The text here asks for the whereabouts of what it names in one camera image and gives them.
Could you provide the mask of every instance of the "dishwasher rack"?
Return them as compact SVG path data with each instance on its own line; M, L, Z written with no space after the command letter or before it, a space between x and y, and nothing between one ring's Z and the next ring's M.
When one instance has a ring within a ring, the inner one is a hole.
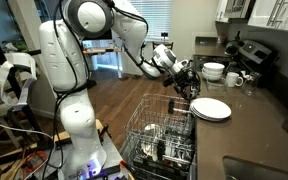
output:
M196 152L189 102L146 94L125 126L128 163L140 179L186 179Z

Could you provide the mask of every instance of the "cup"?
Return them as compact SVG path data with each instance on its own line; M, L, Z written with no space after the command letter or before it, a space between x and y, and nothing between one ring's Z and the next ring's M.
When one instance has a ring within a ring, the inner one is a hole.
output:
M228 87L241 86L244 82L243 78L234 72L227 73L225 81Z

